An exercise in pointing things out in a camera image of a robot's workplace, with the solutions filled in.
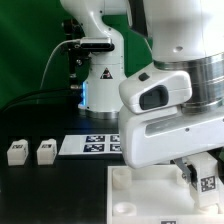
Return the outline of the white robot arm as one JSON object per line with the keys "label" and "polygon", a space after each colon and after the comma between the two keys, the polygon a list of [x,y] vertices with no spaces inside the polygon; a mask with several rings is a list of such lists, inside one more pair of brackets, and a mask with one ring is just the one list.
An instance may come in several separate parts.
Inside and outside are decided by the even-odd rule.
{"label": "white robot arm", "polygon": [[[111,45],[94,57],[85,110],[118,117],[125,162],[174,161],[189,181],[218,175],[212,149],[224,146],[224,0],[60,0],[86,34],[81,46]],[[124,13],[153,41],[153,61],[131,77],[123,41],[102,21]]]}

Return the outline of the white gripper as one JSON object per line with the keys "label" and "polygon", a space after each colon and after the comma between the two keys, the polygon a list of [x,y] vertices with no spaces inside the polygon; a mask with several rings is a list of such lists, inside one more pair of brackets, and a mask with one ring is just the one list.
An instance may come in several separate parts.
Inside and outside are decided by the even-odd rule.
{"label": "white gripper", "polygon": [[136,115],[123,106],[119,134],[130,167],[174,160],[182,178],[192,182],[194,167],[181,157],[224,146],[224,107],[196,115],[182,114],[175,107]]}

